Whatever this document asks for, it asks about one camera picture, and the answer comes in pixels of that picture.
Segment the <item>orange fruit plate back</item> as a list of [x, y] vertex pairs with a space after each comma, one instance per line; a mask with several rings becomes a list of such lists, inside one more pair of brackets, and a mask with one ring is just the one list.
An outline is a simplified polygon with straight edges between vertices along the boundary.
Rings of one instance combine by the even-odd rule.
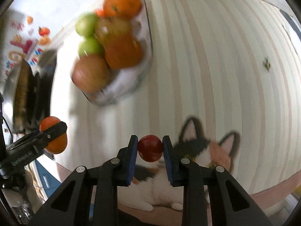
[[121, 16], [134, 18], [141, 10], [141, 0], [104, 0], [103, 10], [106, 17]]

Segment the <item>black induction cooktop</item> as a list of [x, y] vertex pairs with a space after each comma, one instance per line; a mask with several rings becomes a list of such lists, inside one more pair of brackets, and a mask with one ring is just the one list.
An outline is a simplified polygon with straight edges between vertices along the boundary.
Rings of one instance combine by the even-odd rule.
[[24, 123], [27, 130], [38, 129], [40, 122], [50, 116], [50, 98], [56, 65], [57, 51], [48, 50], [41, 56], [37, 68], [32, 70]]

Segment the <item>small red cherry tomato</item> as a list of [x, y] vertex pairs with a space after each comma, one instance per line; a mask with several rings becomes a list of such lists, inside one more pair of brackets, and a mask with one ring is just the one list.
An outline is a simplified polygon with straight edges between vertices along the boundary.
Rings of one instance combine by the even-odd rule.
[[146, 162], [156, 162], [163, 155], [163, 143], [155, 135], [147, 135], [138, 141], [139, 156]]

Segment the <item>brown-red apple on plate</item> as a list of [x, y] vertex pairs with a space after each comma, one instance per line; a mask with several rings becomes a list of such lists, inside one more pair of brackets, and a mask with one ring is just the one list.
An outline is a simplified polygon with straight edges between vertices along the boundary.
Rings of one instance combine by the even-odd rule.
[[112, 38], [132, 32], [130, 20], [122, 17], [100, 18], [94, 27], [98, 42], [105, 46]]

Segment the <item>green apple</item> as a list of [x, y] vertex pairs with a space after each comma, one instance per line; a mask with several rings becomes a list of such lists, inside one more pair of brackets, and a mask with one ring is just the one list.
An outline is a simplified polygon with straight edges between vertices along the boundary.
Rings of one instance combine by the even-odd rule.
[[95, 37], [85, 38], [78, 47], [79, 57], [84, 57], [88, 55], [101, 55], [105, 53], [104, 47], [98, 42]]
[[75, 23], [75, 31], [82, 37], [89, 37], [94, 33], [95, 24], [99, 17], [95, 13], [86, 13], [81, 15]]

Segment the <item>brown-red apple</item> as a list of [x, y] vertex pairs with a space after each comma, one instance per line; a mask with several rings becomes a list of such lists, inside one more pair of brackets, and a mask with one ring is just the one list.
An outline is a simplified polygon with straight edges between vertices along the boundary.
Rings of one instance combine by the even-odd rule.
[[122, 17], [100, 18], [94, 27], [98, 42], [105, 46], [112, 38], [132, 32], [130, 20]]
[[100, 55], [87, 55], [76, 61], [71, 80], [77, 88], [87, 94], [94, 94], [112, 81], [112, 71]]

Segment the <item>striped cat placemat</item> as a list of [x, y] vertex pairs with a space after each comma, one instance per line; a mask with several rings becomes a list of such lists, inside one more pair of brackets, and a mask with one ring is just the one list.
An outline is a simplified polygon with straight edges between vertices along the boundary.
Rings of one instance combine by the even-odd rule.
[[[50, 112], [67, 124], [64, 179], [97, 167], [132, 135], [168, 135], [198, 164], [227, 167], [271, 222], [300, 185], [300, 21], [285, 0], [146, 0], [153, 61], [138, 88], [97, 106], [71, 81], [80, 38], [62, 17]], [[270, 71], [263, 65], [271, 63]]]

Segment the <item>orange tomato on plate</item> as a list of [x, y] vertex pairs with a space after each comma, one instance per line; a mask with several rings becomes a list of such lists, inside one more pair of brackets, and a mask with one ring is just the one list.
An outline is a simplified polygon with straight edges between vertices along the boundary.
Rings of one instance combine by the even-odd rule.
[[104, 13], [104, 10], [101, 9], [101, 8], [97, 8], [97, 9], [94, 9], [93, 12], [100, 18], [104, 18], [105, 17], [105, 13]]

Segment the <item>green apple on plate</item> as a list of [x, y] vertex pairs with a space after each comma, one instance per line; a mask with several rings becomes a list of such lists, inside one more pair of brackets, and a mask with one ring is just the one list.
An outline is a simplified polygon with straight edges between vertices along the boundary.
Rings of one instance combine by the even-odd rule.
[[95, 13], [86, 13], [81, 15], [75, 23], [75, 31], [82, 37], [89, 37], [94, 33], [95, 24], [99, 17]]

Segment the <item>small orange tomato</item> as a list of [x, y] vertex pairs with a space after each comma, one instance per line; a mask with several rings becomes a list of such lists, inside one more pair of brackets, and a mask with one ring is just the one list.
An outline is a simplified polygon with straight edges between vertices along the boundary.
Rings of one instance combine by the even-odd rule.
[[59, 127], [48, 131], [49, 128], [60, 123], [61, 120], [54, 116], [46, 117], [40, 122], [39, 131], [46, 134], [48, 145], [45, 147], [45, 150], [51, 154], [60, 154], [67, 147], [67, 134], [62, 131], [62, 125]]

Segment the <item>small green fruit stem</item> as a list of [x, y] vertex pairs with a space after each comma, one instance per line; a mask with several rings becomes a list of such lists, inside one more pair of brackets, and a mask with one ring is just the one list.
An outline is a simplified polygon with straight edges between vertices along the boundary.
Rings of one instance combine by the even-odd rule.
[[271, 63], [270, 63], [270, 60], [268, 59], [268, 57], [264, 58], [263, 65], [267, 69], [267, 71], [270, 71]]

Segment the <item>large orange fruit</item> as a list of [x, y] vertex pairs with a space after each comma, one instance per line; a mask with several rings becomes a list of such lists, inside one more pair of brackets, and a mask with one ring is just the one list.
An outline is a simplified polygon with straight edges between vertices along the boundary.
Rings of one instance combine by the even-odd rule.
[[112, 70], [134, 67], [143, 55], [140, 42], [132, 34], [116, 36], [105, 45], [105, 60]]

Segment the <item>floral white ceramic plate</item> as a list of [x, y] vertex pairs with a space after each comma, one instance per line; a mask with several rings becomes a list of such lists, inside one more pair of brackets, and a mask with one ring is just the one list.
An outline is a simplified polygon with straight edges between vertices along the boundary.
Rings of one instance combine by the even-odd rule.
[[132, 94], [147, 75], [153, 61], [153, 42], [148, 18], [146, 0], [141, 0], [142, 8], [132, 20], [133, 35], [143, 50], [139, 64], [131, 68], [114, 71], [113, 80], [102, 90], [94, 94], [83, 92], [86, 99], [98, 106], [117, 103], [123, 97]]

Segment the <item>metal pan on stove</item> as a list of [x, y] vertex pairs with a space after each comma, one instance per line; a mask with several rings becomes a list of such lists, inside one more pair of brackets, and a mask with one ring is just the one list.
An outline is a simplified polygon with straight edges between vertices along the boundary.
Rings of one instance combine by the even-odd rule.
[[20, 133], [28, 122], [27, 101], [33, 86], [33, 74], [26, 60], [16, 64], [11, 70], [3, 90], [3, 116], [9, 128]]

